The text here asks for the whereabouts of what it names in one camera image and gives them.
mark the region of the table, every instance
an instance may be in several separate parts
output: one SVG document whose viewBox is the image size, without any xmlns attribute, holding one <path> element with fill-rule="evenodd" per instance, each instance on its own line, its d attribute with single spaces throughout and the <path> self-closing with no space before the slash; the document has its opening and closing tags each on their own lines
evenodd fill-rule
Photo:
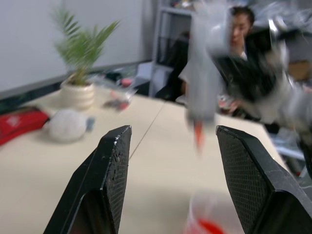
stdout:
<svg viewBox="0 0 312 234">
<path fill-rule="evenodd" d="M 59 108 L 58 98 L 54 93 L 33 104 L 53 113 Z M 103 93 L 97 91 L 95 106 L 86 112 L 96 117 L 95 129 L 80 142 L 55 144 L 37 131 L 0 148 L 0 233 L 42 233 L 75 169 L 104 134 L 127 124 L 133 128 L 132 157 L 120 234 L 180 231 L 190 196 L 201 188 L 233 205 L 214 129 L 208 132 L 200 159 L 183 107 L 137 96 L 126 111 L 117 114 L 101 108 L 103 99 Z M 217 123 L 258 137 L 282 164 L 261 125 L 226 117 L 218 117 Z"/>
</svg>

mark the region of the white fluffy ball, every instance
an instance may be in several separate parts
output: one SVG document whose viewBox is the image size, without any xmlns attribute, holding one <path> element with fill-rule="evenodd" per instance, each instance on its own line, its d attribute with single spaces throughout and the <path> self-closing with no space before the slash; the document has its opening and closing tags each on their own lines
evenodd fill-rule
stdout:
<svg viewBox="0 0 312 234">
<path fill-rule="evenodd" d="M 87 117 L 74 110 L 57 112 L 48 124 L 49 136 L 56 141 L 72 142 L 82 138 L 87 129 Z"/>
</svg>

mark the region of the white wall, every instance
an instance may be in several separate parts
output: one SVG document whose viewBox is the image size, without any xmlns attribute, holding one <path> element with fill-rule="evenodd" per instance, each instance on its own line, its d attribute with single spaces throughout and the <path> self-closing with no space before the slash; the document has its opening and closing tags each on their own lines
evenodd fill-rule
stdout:
<svg viewBox="0 0 312 234">
<path fill-rule="evenodd" d="M 52 7 L 61 1 L 0 1 L 0 99 L 8 90 L 30 89 L 66 72 L 53 48 L 61 35 L 50 17 Z M 64 1 L 83 25 L 105 26 L 121 20 L 96 66 L 151 59 L 157 0 Z"/>
</svg>

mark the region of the potted plant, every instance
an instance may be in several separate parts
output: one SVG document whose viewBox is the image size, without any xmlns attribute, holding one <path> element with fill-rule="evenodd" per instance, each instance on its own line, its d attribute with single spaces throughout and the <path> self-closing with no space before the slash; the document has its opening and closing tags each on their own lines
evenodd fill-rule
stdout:
<svg viewBox="0 0 312 234">
<path fill-rule="evenodd" d="M 98 30 L 83 29 L 75 16 L 64 7 L 52 14 L 57 28 L 64 38 L 55 43 L 55 49 L 72 74 L 61 84 L 62 103 L 66 107 L 85 110 L 92 106 L 95 97 L 94 85 L 88 83 L 87 72 L 102 55 L 104 43 L 117 28 L 119 22 Z"/>
</svg>

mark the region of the white ceramic pot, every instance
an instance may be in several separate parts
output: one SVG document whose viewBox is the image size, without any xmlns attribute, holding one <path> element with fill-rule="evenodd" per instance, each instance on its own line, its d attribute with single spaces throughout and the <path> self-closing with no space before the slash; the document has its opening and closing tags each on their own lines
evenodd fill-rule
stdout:
<svg viewBox="0 0 312 234">
<path fill-rule="evenodd" d="M 65 80 L 61 84 L 61 101 L 64 107 L 78 111 L 89 109 L 95 98 L 94 84 L 87 86 L 76 86 Z"/>
</svg>

